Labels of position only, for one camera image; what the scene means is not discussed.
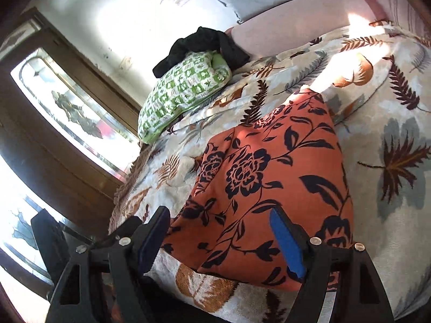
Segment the orange black floral garment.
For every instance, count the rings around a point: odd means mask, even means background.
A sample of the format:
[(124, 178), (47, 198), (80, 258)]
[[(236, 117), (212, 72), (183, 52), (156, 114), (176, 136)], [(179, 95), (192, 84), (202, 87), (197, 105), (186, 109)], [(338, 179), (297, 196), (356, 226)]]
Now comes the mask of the orange black floral garment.
[(341, 148), (323, 98), (310, 89), (209, 140), (162, 248), (198, 273), (298, 290), (270, 228), (276, 207), (309, 236), (351, 246), (354, 212)]

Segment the green white patterned pillow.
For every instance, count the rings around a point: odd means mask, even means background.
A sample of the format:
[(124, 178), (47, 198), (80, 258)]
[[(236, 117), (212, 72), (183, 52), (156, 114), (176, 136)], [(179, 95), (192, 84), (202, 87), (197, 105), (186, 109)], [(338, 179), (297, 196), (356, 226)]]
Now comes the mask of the green white patterned pillow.
[(188, 53), (158, 80), (146, 98), (138, 117), (140, 141), (153, 144), (175, 119), (220, 91), (231, 78), (231, 69), (221, 54)]

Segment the cream leaf pattern blanket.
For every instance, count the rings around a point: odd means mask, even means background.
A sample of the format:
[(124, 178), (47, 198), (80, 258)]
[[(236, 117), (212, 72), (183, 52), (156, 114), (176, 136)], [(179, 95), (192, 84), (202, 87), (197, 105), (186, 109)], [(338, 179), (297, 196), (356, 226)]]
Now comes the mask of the cream leaf pattern blanket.
[[(110, 228), (131, 216), (149, 221), (160, 206), (173, 220), (209, 140), (254, 124), (301, 89), (321, 95), (338, 138), (354, 212), (350, 247), (364, 244), (396, 322), (429, 322), (430, 41), (391, 23), (356, 35), (340, 28), (242, 67), (144, 145)], [(301, 286), (303, 256), (278, 209), (270, 228)], [(299, 290), (198, 273), (162, 247), (143, 284), (150, 322), (284, 322)]]

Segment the black garment on pillow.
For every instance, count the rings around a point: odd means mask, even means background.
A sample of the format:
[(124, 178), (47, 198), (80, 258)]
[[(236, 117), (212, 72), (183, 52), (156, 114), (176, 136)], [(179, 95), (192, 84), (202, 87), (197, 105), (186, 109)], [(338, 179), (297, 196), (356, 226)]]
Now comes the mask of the black garment on pillow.
[(225, 32), (199, 27), (195, 33), (175, 41), (168, 56), (153, 68), (154, 76), (161, 78), (172, 67), (182, 62), (190, 52), (206, 51), (220, 53), (231, 70), (239, 69), (250, 60), (249, 54)]

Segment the pink bed headboard cushion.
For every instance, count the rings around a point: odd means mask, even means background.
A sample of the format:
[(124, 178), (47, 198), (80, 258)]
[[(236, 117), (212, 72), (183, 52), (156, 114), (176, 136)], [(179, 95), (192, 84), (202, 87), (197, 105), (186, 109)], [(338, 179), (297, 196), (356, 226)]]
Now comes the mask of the pink bed headboard cushion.
[(227, 30), (252, 59), (277, 55), (350, 26), (356, 35), (387, 19), (408, 24), (407, 0), (292, 0)]

